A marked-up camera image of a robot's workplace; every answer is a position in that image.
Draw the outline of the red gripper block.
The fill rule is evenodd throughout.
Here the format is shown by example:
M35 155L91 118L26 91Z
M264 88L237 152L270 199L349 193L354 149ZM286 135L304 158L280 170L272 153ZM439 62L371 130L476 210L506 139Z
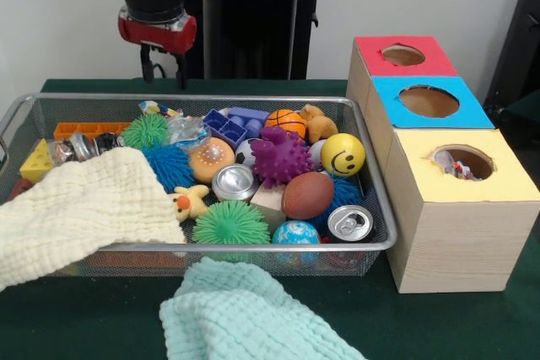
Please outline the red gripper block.
M140 61L146 83L154 81L154 64L150 58L150 46L152 46L165 53L175 54L176 82L179 89L186 89L185 54L193 47L197 35L197 21L193 16L184 13L173 22L147 24L133 19L127 8L120 8L117 27L123 40L141 45Z

